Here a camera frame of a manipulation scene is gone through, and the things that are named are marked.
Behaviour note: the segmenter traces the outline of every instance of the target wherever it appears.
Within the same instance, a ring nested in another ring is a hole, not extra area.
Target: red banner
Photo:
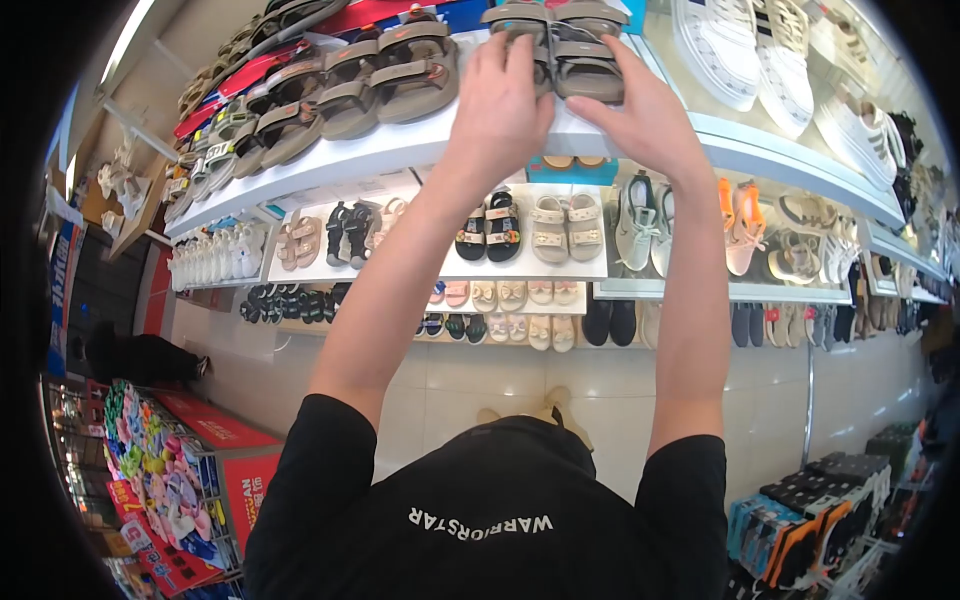
[[[178,550],[161,540],[150,528],[146,512],[133,493],[130,482],[111,481],[107,483],[107,489],[117,514],[125,523],[120,530],[121,535],[131,548],[136,549],[140,562],[151,572],[164,596],[173,596],[222,572],[189,552]]]
[[[280,453],[224,460],[224,479],[227,498],[233,515],[233,532],[240,552],[246,553],[247,538],[260,514],[260,504],[267,486],[276,473]]]

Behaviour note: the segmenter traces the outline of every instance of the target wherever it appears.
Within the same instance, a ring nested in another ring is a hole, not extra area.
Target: velcro strap
[[[591,229],[589,231],[571,231],[570,244],[574,246],[592,246],[593,244],[603,243],[600,236],[600,229]]]
[[[570,221],[586,221],[588,219],[596,219],[600,216],[600,206],[595,204],[593,206],[588,206],[587,208],[571,208],[566,212],[566,216]]]
[[[550,20],[550,17],[542,4],[533,2],[502,4],[492,9],[486,9],[480,16],[480,22],[484,24],[511,19],[529,19],[546,22]]]
[[[383,52],[394,44],[408,42],[415,37],[447,37],[450,35],[450,27],[446,23],[439,21],[417,21],[407,23],[399,27],[384,32],[377,39],[377,47]]]
[[[468,244],[483,244],[483,233],[472,233],[470,231],[463,231],[462,229],[457,233],[458,242],[466,242]]]
[[[365,57],[375,57],[378,53],[379,48],[375,39],[355,41],[338,52],[331,52],[330,54],[326,55],[325,67],[327,71],[330,71],[333,69],[333,67],[341,64],[342,62],[362,59]]]
[[[623,11],[614,7],[607,6],[603,2],[568,2],[553,8],[553,15],[558,21],[569,19],[592,18],[606,19],[627,25],[630,23],[630,17]]]
[[[537,223],[551,223],[553,225],[562,225],[564,223],[564,213],[561,210],[540,210],[534,208],[530,211],[530,218]]]
[[[550,231],[534,231],[534,246],[564,246],[564,237]]]

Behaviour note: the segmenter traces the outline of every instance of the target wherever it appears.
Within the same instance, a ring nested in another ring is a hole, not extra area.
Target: white sneaker
[[[673,187],[661,186],[654,200],[657,203],[655,224],[660,230],[660,235],[653,238],[650,243],[650,259],[653,260],[657,273],[661,277],[666,277],[666,270],[670,265],[670,249],[673,247]]]
[[[693,77],[734,110],[754,105],[760,79],[751,0],[671,0],[673,38]]]
[[[641,271],[650,259],[650,238],[660,235],[654,227],[657,211],[653,208],[654,194],[650,178],[634,175],[625,189],[620,190],[619,215],[616,220],[616,250],[631,271]]]
[[[813,122],[833,150],[879,190],[889,189],[897,178],[887,141],[889,124],[872,102],[854,99],[840,84],[836,95],[817,107]]]
[[[809,25],[790,0],[756,0],[756,55],[760,59],[760,103],[790,139],[813,118],[813,91],[806,77]]]

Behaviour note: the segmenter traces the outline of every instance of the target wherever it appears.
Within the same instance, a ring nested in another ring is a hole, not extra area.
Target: white shelf
[[[467,298],[467,301],[457,306],[451,308],[449,304],[446,303],[446,298],[436,304],[428,303],[426,308],[423,310],[426,313],[462,313],[462,314],[484,314],[484,315],[493,315],[497,313],[504,313],[508,315],[586,315],[587,314],[587,285],[585,283],[577,284],[577,296],[573,299],[573,302],[567,304],[560,304],[555,300],[548,304],[537,304],[536,302],[530,300],[530,297],[527,296],[527,301],[518,308],[517,310],[504,311],[499,308],[499,306],[493,310],[493,312],[485,313],[482,310],[477,310],[473,306],[473,298]]]
[[[594,258],[586,262],[580,262],[568,258],[562,265],[552,265],[545,263],[534,256],[531,250],[533,240],[533,220],[530,219],[529,212],[534,206],[536,198],[543,194],[550,194],[560,199],[568,199],[571,194],[587,193],[597,199],[600,204],[601,194],[609,193],[610,188],[601,188],[598,185],[570,185],[559,183],[523,183],[510,186],[514,202],[520,211],[520,249],[510,260],[504,262],[491,262],[484,257],[480,260],[469,261],[461,258],[455,250],[454,245],[450,244],[446,259],[440,269],[438,279],[444,281],[479,281],[479,280],[510,280],[510,281],[531,281],[531,280],[560,280],[560,281],[600,281],[607,278],[607,258],[606,258],[606,239],[604,239],[603,248]],[[391,196],[382,199],[368,199],[365,202],[386,203]],[[309,206],[300,211],[300,216],[320,217],[323,227],[329,221],[330,212],[336,207],[336,204],[319,204]],[[286,217],[289,222],[292,213]],[[349,265],[331,267],[326,264],[327,236],[326,229],[321,237],[321,254],[310,266],[294,271],[284,271],[280,266],[280,260],[276,258],[276,253],[272,253],[272,262],[268,280],[272,283],[323,283],[334,281],[353,281],[356,279],[359,271],[354,270]]]
[[[606,279],[593,286],[599,300],[662,300],[663,279]],[[810,304],[852,304],[849,286],[842,289],[773,285],[767,283],[731,283],[731,302],[803,302]]]
[[[905,262],[918,271],[923,271],[939,281],[947,280],[940,265],[919,256],[909,244],[896,235],[877,225],[870,219],[857,219],[857,237],[864,250],[874,254],[883,254],[891,260]]]

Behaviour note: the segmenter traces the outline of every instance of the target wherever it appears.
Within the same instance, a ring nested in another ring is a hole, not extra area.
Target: sneaker
[[[734,110],[754,105],[760,79],[751,0],[672,0],[673,39],[693,77]]]
[[[657,211],[654,209],[654,192],[650,178],[634,175],[630,184],[620,190],[620,207],[617,216],[616,249],[620,259],[631,271],[641,271],[650,259],[650,239],[660,235],[654,227]]]
[[[813,91],[806,77],[809,25],[790,0],[755,0],[760,103],[790,139],[813,118]]]
[[[766,250],[760,240],[767,229],[767,221],[760,212],[759,191],[756,185],[738,185],[733,191],[733,226],[727,230],[727,269],[737,276],[747,273],[754,249]]]
[[[817,107],[813,122],[830,149],[877,189],[893,184],[897,164],[888,142],[893,126],[874,103],[856,100],[839,84],[836,95]]]
[[[653,260],[657,273],[666,277],[666,270],[670,265],[670,249],[673,247],[673,187],[662,186],[657,190],[654,201],[657,203],[657,218],[654,224],[660,234],[650,243],[650,259]]]
[[[817,255],[819,239],[814,236],[803,239],[794,231],[782,231],[780,248],[767,256],[770,272],[784,281],[801,285],[812,283],[821,266]]]

